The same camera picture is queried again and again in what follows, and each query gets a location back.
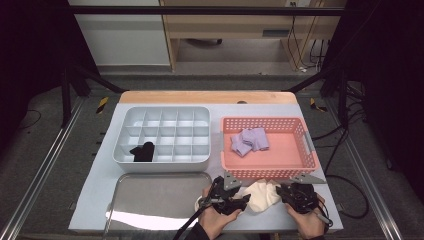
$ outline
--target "floor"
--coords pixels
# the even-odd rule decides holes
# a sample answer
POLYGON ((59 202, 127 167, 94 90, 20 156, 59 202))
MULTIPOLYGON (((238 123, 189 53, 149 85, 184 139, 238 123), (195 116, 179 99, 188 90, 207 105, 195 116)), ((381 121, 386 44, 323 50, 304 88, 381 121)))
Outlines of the floor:
MULTIPOLYGON (((104 77, 127 89, 279 91, 316 73, 319 64, 310 60, 317 58, 306 57, 305 65, 310 65, 306 72, 293 71, 279 41, 224 39, 217 45, 215 40, 190 39, 181 43, 175 71, 150 68, 144 69, 143 74, 137 70, 123 75, 121 70, 106 69, 104 77)), ((320 85, 321 82, 317 82, 297 93, 313 136, 323 135, 339 124, 335 113, 337 98, 322 99, 320 85), (317 107, 326 107, 328 111, 312 109, 311 98, 316 99, 317 107)), ((85 176, 107 131, 113 106, 119 100, 119 95, 95 82, 90 82, 90 86, 93 91, 89 98, 73 95, 74 110, 81 109, 69 132, 60 128, 61 103, 55 100, 60 96, 60 89, 40 94, 30 103, 34 111, 28 112, 10 149, 1 156, 0 227, 3 228, 2 237, 9 236, 4 239, 81 239, 68 232, 67 226, 85 176), (94 114, 100 99, 106 95, 110 98, 104 113, 94 114), (60 152, 51 152, 58 135, 64 137, 65 142, 58 144, 60 152)), ((327 238, 424 239, 422 203, 401 173, 386 168, 384 153, 372 129, 366 125, 360 104, 355 104, 354 99, 348 102, 352 103, 351 114, 361 113, 352 120, 348 137, 341 137, 339 132, 314 144, 324 166, 332 159, 336 143, 343 140, 329 172, 349 178, 360 186, 368 196, 370 212, 364 218, 342 215, 345 229, 327 238)), ((346 213, 358 215, 366 210, 361 192, 353 185, 338 178, 328 181, 334 199, 342 203, 346 213)), ((99 239, 98 236, 83 236, 83 239, 91 238, 99 239)), ((288 234, 279 238, 295 239, 296 236, 288 234)))

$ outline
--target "white plastic organizer tray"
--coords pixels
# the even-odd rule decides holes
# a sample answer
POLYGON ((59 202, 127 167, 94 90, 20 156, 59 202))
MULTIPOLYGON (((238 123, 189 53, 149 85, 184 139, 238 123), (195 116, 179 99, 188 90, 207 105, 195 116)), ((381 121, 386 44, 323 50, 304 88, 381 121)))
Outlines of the white plastic organizer tray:
POLYGON ((210 113, 205 107, 134 107, 127 111, 113 152, 130 172, 197 172, 210 155, 210 113), (134 162, 130 150, 152 142, 152 162, 134 162))

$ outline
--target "white cloth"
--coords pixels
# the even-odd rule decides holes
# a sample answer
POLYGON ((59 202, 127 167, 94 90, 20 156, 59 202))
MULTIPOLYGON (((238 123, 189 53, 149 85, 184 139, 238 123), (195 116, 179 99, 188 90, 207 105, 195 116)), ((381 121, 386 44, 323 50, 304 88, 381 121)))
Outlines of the white cloth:
POLYGON ((267 182, 265 179, 261 179, 246 188, 243 196, 251 194, 248 206, 254 212, 263 212, 281 201, 281 197, 275 190, 276 186, 280 186, 280 184, 273 180, 267 182))

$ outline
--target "wooden table edge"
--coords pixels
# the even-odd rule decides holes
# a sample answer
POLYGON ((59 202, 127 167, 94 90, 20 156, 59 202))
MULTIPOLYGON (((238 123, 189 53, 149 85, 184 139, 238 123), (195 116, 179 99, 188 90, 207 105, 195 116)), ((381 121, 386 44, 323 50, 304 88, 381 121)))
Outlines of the wooden table edge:
POLYGON ((297 104, 291 92, 280 91, 127 91, 119 103, 297 104))

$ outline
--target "metal rail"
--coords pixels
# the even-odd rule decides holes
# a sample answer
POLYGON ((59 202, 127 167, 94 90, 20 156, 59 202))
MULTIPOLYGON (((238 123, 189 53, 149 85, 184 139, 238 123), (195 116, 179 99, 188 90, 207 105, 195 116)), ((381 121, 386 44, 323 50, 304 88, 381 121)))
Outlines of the metal rail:
POLYGON ((50 10, 73 14, 112 15, 274 15, 274 16, 354 16, 363 13, 339 7, 203 7, 203 6, 50 6, 50 10))
POLYGON ((59 156, 59 153, 62 150, 62 147, 65 144, 66 139, 68 138, 72 127, 78 118, 84 102, 85 98, 77 98, 74 109, 72 111, 71 119, 69 120, 68 124, 61 128, 59 131, 55 141, 53 142, 53 145, 50 147, 48 154, 38 169, 37 174, 33 178, 31 185, 28 187, 24 197, 19 203, 19 206, 16 208, 14 214, 3 228, 0 235, 1 240, 12 240, 18 237, 19 231, 21 230, 28 214, 30 213, 35 201, 37 200, 37 197, 41 192, 44 183, 46 182, 46 179, 49 176, 50 171, 52 170, 54 163, 56 162, 56 159, 59 156))

